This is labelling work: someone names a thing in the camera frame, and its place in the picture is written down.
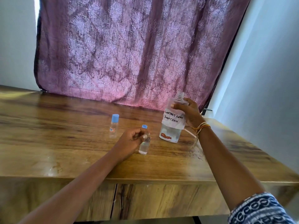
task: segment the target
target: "purple curtain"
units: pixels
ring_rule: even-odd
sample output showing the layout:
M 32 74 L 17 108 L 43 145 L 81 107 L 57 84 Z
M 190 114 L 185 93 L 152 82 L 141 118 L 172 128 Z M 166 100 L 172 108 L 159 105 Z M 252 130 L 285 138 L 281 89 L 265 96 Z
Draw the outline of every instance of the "purple curtain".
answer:
M 249 0 L 41 0 L 35 77 L 50 92 L 202 108 Z

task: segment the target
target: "vial with blue cap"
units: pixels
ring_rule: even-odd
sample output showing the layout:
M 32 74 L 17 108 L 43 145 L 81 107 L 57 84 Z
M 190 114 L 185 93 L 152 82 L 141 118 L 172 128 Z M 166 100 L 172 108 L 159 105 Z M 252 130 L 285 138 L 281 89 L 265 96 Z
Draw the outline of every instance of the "vial with blue cap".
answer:
M 119 114 L 112 115 L 112 120 L 110 124 L 110 135 L 109 135 L 110 138 L 116 138 L 118 119 L 119 119 Z
M 147 125 L 142 125 L 142 128 L 147 129 Z M 139 153 L 142 155 L 146 155 L 147 151 L 149 150 L 149 145 L 150 145 L 150 133 L 146 133 L 147 138 L 145 139 L 144 142 L 141 143 L 139 147 Z

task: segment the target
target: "bottle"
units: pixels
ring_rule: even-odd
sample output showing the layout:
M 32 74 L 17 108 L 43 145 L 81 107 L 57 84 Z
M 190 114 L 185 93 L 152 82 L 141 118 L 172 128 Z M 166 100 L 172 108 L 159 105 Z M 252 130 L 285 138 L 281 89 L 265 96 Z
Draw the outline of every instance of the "bottle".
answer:
M 147 129 L 147 125 L 142 125 L 142 128 Z M 141 143 L 139 147 L 139 153 L 142 155 L 146 155 L 147 151 L 149 150 L 149 145 L 150 145 L 150 133 L 146 133 L 147 138 L 145 139 L 144 142 Z
M 178 91 L 175 97 L 171 97 L 167 101 L 160 131 L 160 138 L 163 140 L 177 143 L 181 130 L 185 128 L 185 113 L 170 107 L 175 103 L 188 105 L 188 102 L 184 100 L 184 94 L 184 92 Z
M 118 119 L 119 119 L 119 114 L 113 114 L 112 115 L 112 120 L 110 124 L 110 138 L 116 138 L 116 131 L 118 127 Z

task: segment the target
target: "white wall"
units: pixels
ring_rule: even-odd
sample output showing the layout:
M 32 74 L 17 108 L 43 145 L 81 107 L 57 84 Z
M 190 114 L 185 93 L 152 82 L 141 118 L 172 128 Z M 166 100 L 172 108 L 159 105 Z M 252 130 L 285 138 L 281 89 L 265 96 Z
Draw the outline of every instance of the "white wall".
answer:
M 0 85 L 39 90 L 34 0 L 0 0 Z
M 214 113 L 215 119 L 297 173 L 298 25 L 299 0 L 263 2 Z

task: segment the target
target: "wooden tabletop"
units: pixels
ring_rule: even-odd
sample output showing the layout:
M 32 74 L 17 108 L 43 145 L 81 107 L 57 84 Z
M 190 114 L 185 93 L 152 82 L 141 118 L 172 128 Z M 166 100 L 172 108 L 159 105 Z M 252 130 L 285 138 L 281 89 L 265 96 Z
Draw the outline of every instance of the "wooden tabletop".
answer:
M 111 116 L 120 115 L 118 137 L 148 125 L 147 155 L 137 151 L 116 166 L 115 182 L 198 183 L 215 179 L 194 137 L 159 138 L 163 112 L 0 86 L 0 177 L 75 178 L 111 149 Z M 262 182 L 297 184 L 299 176 L 214 119 L 212 129 Z

